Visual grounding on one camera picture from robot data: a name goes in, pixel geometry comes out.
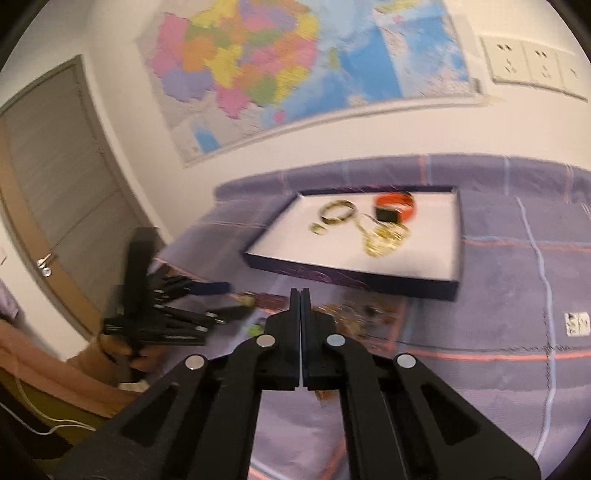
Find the bed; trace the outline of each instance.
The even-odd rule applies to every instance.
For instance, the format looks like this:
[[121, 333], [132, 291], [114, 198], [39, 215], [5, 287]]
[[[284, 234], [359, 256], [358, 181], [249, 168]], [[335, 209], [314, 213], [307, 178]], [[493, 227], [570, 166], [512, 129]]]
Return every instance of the bed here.
[[[294, 192], [384, 185], [460, 189], [465, 264], [457, 302], [395, 297], [249, 268], [241, 250]], [[314, 304], [380, 301], [397, 321], [375, 353], [417, 355], [510, 435], [546, 478], [591, 417], [591, 336], [569, 336], [565, 314], [591, 312], [591, 172], [566, 164], [490, 155], [363, 158], [281, 170], [216, 189], [216, 206], [159, 255], [204, 281], [236, 291], [288, 295], [309, 288]], [[230, 352], [244, 324], [219, 329], [205, 347]], [[265, 392], [251, 478], [348, 478], [338, 401], [314, 393]]]

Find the colorful map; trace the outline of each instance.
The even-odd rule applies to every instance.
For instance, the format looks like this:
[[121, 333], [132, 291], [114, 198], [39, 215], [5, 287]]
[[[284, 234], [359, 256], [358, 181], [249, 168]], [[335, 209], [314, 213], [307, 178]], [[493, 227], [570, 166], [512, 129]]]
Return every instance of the colorful map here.
[[138, 45], [185, 162], [321, 113], [473, 95], [441, 0], [164, 0]]

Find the ring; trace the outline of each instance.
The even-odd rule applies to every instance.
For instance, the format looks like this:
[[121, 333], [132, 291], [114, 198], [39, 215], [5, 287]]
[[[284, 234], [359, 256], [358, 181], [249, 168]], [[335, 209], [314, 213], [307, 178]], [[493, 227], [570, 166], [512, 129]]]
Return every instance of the ring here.
[[324, 235], [326, 232], [328, 232], [326, 227], [319, 223], [311, 223], [308, 227], [308, 230], [312, 233], [315, 233], [316, 235]]
[[[337, 207], [347, 207], [349, 209], [349, 211], [340, 217], [327, 217], [326, 216], [326, 214], [328, 213], [329, 210], [332, 210]], [[324, 205], [320, 209], [318, 214], [320, 215], [320, 220], [322, 220], [322, 223], [325, 223], [327, 225], [335, 225], [337, 223], [346, 222], [351, 217], [354, 217], [355, 215], [357, 215], [357, 207], [355, 206], [355, 204], [353, 204], [352, 202], [350, 202], [348, 200], [335, 200], [334, 202], [330, 202], [330, 203]]]

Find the gold jewelry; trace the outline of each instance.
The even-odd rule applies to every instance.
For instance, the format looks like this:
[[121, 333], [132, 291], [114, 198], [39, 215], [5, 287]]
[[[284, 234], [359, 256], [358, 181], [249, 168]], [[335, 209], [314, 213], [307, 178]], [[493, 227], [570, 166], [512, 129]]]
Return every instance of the gold jewelry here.
[[328, 233], [328, 229], [319, 223], [311, 223], [308, 230], [316, 235], [324, 235]]
[[338, 390], [316, 390], [316, 398], [321, 402], [329, 402], [339, 396]]
[[359, 218], [355, 219], [355, 225], [363, 234], [363, 249], [370, 257], [383, 257], [396, 250], [402, 241], [410, 234], [408, 228], [401, 223], [382, 223], [366, 213], [363, 214], [378, 226], [372, 231], [367, 231]]
[[[337, 207], [347, 207], [349, 209], [349, 211], [347, 213], [345, 213], [344, 215], [341, 215], [338, 217], [327, 217], [326, 216], [326, 214], [328, 213], [329, 210], [332, 210]], [[353, 202], [350, 202], [348, 200], [335, 200], [334, 202], [330, 202], [330, 203], [327, 203], [326, 205], [324, 205], [320, 209], [320, 211], [318, 212], [318, 215], [320, 216], [320, 220], [322, 220], [322, 223], [325, 223], [327, 225], [335, 225], [337, 223], [346, 222], [351, 217], [356, 216], [357, 215], [357, 207], [355, 206], [355, 204]]]

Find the jewelry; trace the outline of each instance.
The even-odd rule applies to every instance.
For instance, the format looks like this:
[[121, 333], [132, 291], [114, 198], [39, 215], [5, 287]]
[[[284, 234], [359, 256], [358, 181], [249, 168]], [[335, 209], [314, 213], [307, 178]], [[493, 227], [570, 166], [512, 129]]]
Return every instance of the jewelry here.
[[368, 322], [362, 314], [357, 311], [356, 305], [344, 303], [342, 305], [322, 305], [315, 307], [315, 310], [328, 313], [335, 320], [336, 329], [339, 333], [356, 340], [367, 335], [366, 327]]
[[311, 223], [308, 230], [316, 235], [325, 235], [328, 233], [327, 228], [319, 223]]
[[321, 402], [329, 402], [339, 396], [338, 390], [316, 390], [316, 398]]
[[414, 197], [409, 192], [390, 192], [375, 199], [375, 217], [380, 222], [404, 223], [415, 213]]
[[396, 250], [410, 233], [408, 228], [401, 223], [378, 222], [366, 213], [363, 216], [378, 225], [374, 230], [367, 231], [361, 225], [359, 218], [355, 218], [355, 225], [363, 234], [363, 249], [370, 257], [383, 257]]
[[[344, 215], [341, 216], [337, 216], [337, 217], [327, 217], [326, 214], [337, 207], [346, 207], [349, 209], [348, 212], [346, 212]], [[353, 204], [353, 202], [350, 202], [348, 200], [335, 200], [334, 202], [330, 202], [327, 203], [326, 205], [324, 205], [320, 211], [318, 212], [318, 215], [320, 216], [320, 220], [322, 220], [322, 223], [325, 223], [327, 225], [335, 225], [337, 223], [343, 223], [346, 222], [347, 220], [349, 220], [351, 217], [354, 217], [357, 215], [357, 207], [355, 206], [355, 204]]]

